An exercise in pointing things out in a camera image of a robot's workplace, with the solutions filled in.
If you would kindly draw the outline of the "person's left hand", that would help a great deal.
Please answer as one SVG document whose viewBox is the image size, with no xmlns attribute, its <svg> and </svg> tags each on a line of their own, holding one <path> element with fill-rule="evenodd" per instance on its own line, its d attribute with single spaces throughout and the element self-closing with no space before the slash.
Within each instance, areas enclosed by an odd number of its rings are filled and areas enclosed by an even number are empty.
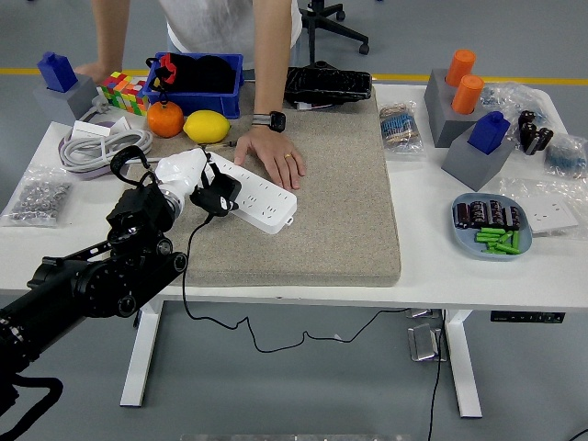
<svg viewBox="0 0 588 441">
<path fill-rule="evenodd" d="M 270 180 L 286 190 L 298 190 L 306 164 L 289 137 L 267 126 L 253 125 L 236 144 L 234 163 L 243 165 L 247 154 L 263 164 Z"/>
</svg>

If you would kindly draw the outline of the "person's right hand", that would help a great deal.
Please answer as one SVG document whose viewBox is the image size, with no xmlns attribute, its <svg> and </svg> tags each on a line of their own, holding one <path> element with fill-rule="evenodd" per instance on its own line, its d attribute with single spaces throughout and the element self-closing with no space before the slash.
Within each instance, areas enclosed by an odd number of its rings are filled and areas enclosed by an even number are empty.
<svg viewBox="0 0 588 441">
<path fill-rule="evenodd" d="M 114 72 L 120 72 L 121 70 L 120 64 L 106 65 L 101 62 L 86 63 L 74 68 L 77 74 L 91 77 L 96 85 L 107 80 Z"/>
</svg>

